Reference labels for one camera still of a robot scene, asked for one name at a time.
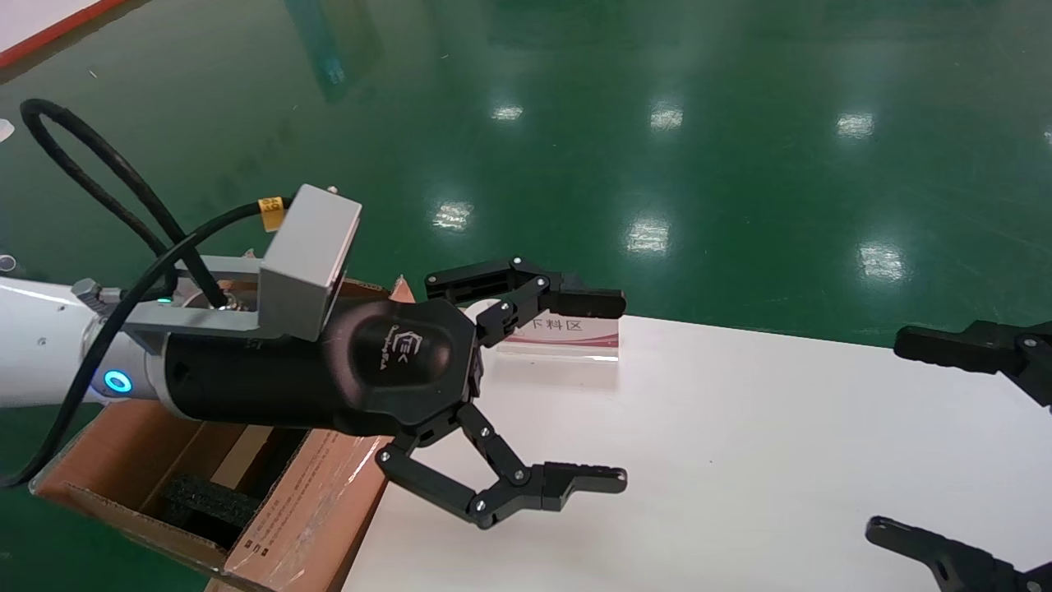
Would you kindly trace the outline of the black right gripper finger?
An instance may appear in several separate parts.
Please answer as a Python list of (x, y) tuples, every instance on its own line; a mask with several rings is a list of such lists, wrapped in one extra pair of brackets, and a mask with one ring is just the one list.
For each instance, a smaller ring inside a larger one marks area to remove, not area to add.
[(1051, 405), (1051, 322), (1033, 326), (976, 320), (962, 332), (905, 326), (895, 355), (969, 373), (1000, 373), (1041, 408)]
[(923, 563), (940, 591), (1050, 591), (1051, 563), (1019, 571), (983, 548), (948, 539), (904, 522), (873, 516), (865, 539), (884, 550)]

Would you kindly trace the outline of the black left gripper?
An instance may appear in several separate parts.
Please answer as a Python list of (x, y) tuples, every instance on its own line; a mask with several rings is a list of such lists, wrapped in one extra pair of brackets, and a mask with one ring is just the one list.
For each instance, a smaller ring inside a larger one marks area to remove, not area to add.
[[(432, 272), (425, 285), (446, 301), (342, 301), (313, 341), (173, 334), (166, 404), (200, 421), (398, 434), (376, 454), (383, 475), (481, 530), (519, 511), (560, 512), (578, 492), (626, 491), (622, 468), (528, 467), (469, 402), (482, 375), (478, 344), (616, 348), (626, 295), (522, 257)], [(473, 321), (457, 308), (480, 301)], [(457, 428), (495, 473), (489, 488), (476, 492), (411, 457)]]

